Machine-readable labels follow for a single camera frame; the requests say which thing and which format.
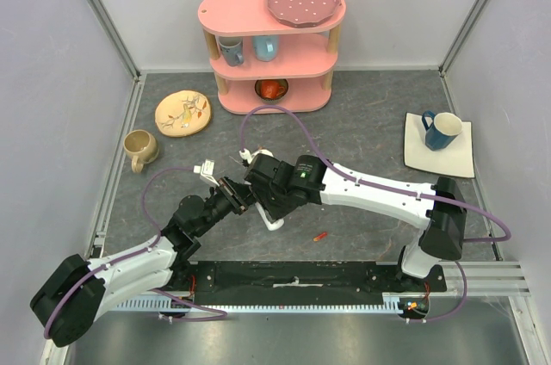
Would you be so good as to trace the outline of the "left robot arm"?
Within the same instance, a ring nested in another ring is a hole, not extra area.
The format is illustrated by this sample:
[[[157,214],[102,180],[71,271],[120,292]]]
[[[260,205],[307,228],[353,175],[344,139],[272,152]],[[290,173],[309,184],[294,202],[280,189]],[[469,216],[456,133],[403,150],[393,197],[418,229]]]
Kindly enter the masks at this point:
[[[30,301],[45,338],[64,347],[124,300],[163,286],[182,289],[189,280],[185,264],[199,249],[199,237],[254,202],[249,185],[222,177],[208,198],[184,197],[166,227],[143,244],[111,257],[66,257]]]

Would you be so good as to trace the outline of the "white remote control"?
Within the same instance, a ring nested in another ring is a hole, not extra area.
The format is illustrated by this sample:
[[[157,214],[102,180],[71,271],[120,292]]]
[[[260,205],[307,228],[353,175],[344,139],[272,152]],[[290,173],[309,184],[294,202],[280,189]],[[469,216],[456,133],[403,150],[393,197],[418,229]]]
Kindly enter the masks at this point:
[[[280,229],[284,225],[284,219],[278,219],[278,220],[272,220],[269,215],[266,213],[265,209],[260,203],[256,203],[255,207],[257,211],[259,212],[263,223],[267,227],[267,229],[271,232],[276,231]]]

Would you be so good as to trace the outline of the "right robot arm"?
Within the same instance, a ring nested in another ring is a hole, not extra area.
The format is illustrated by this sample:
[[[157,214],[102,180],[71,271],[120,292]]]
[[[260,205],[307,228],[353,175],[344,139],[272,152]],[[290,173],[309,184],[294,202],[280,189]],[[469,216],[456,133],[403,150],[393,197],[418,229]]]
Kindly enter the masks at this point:
[[[240,153],[245,181],[266,227],[275,231],[285,217],[306,204],[354,207],[416,227],[419,233],[400,253],[396,284],[407,291],[421,285],[442,261],[461,260],[467,211],[456,182],[441,176],[434,184],[406,183],[370,176],[311,155],[295,164],[268,150]]]

